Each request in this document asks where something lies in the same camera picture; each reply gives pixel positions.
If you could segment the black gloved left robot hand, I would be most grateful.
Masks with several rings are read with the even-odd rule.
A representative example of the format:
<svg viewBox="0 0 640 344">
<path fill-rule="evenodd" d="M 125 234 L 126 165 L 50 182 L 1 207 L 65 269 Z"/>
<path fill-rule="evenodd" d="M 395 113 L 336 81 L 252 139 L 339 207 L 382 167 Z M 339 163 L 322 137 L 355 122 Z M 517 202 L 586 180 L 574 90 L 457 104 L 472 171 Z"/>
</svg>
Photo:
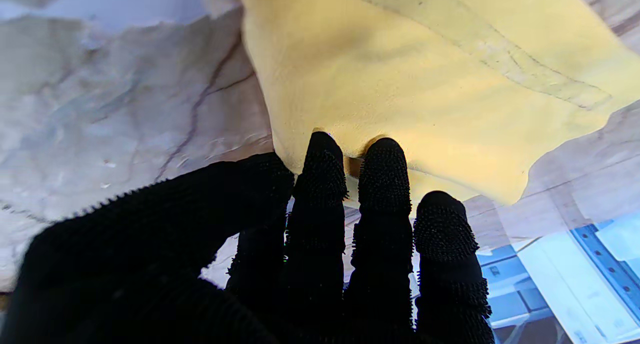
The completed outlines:
<svg viewBox="0 0 640 344">
<path fill-rule="evenodd" d="M 366 150 L 344 283 L 342 151 L 314 132 L 298 178 L 275 153 L 215 162 L 42 230 L 3 344 L 493 344 L 466 208 L 423 196 L 405 153 Z"/>
</svg>

